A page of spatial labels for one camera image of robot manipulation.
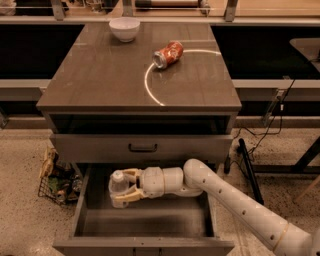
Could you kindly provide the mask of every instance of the drawer front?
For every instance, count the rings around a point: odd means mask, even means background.
[[[76,163],[135,163],[187,160],[224,162],[231,135],[74,135],[53,134],[61,158]]]
[[[73,238],[69,241],[55,241],[53,247],[66,256],[226,256],[234,247],[233,242],[228,241],[196,241],[197,239],[185,239],[185,242],[170,243],[168,245],[152,244],[147,246],[128,246],[130,238],[125,239],[93,239]]]

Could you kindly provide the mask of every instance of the white curved line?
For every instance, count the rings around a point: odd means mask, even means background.
[[[193,49],[193,50],[184,50],[183,53],[189,53],[189,52],[200,52],[200,53],[213,53],[213,54],[217,54],[217,55],[221,55],[221,52],[219,51],[211,51],[211,50],[202,50],[202,49]],[[149,86],[148,86],[148,76],[149,73],[151,71],[151,69],[154,67],[155,65],[152,63],[149,68],[147,69],[145,75],[144,75],[144,87],[146,88],[149,96],[160,106],[165,106],[164,103],[162,103],[161,101],[159,101],[150,91]]]

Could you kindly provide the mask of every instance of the white bowl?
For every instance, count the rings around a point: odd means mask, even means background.
[[[120,17],[109,22],[112,33],[121,42],[131,42],[138,34],[140,21],[132,17]]]

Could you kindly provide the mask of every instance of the gray cabinet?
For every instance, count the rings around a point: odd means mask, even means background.
[[[166,70],[153,51],[179,40],[185,53]],[[38,102],[61,158],[90,163],[74,230],[54,247],[65,255],[226,255],[206,194],[166,196],[113,209],[113,167],[184,162],[219,164],[241,108],[208,24],[142,23],[121,43],[107,24],[87,24]]]

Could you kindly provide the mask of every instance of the floor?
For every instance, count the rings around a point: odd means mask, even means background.
[[[252,131],[263,133],[265,129]],[[58,256],[61,254],[51,247],[54,239],[68,238],[74,207],[62,208],[37,195],[39,169],[45,149],[51,145],[50,133],[41,125],[26,129],[26,126],[12,127],[10,122],[6,129],[0,130],[0,256]],[[232,131],[234,136],[238,133],[239,129]],[[255,162],[294,164],[319,134],[319,128],[283,128],[279,135],[266,136],[261,142],[254,152]],[[238,136],[244,138],[248,149],[261,137],[245,129]],[[236,153],[238,138],[232,144],[230,156],[240,162],[241,157]],[[320,156],[311,164],[320,165]],[[252,196],[249,183],[236,164],[231,165],[229,175],[223,173],[221,165],[218,174]],[[320,184],[299,203],[293,202],[316,175],[259,174],[257,177],[266,207],[308,232],[320,226]],[[273,255],[218,202],[216,212],[218,236],[236,245],[230,256]]]

